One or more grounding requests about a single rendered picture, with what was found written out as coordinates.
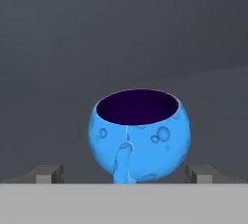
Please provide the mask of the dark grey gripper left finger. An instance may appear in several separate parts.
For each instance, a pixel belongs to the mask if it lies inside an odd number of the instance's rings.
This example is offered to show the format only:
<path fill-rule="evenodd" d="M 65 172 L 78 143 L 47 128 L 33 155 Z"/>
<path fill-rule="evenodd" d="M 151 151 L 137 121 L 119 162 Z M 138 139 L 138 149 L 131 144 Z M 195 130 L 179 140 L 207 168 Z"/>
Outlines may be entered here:
<path fill-rule="evenodd" d="M 63 183 L 62 165 L 38 165 L 22 176 L 3 180 L 3 183 Z"/>

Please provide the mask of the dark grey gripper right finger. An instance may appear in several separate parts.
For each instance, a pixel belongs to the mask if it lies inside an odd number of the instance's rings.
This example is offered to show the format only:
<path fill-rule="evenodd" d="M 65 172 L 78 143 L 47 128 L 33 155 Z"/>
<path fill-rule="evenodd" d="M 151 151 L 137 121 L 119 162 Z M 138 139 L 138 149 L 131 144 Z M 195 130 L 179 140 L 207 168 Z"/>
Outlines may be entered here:
<path fill-rule="evenodd" d="M 187 165 L 185 169 L 187 183 L 203 183 L 203 184 L 236 184 L 248 183 L 248 179 L 227 176 L 217 171 L 211 165 Z"/>

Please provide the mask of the blue round mug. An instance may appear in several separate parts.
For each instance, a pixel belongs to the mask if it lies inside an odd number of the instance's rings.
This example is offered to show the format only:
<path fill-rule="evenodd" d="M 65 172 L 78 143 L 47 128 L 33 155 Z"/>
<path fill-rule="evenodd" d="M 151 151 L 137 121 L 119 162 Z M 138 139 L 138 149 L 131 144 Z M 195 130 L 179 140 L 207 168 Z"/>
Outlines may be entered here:
<path fill-rule="evenodd" d="M 173 173 L 191 144 L 182 103 L 155 89 L 110 94 L 93 108 L 88 141 L 96 162 L 115 183 L 155 180 Z"/>

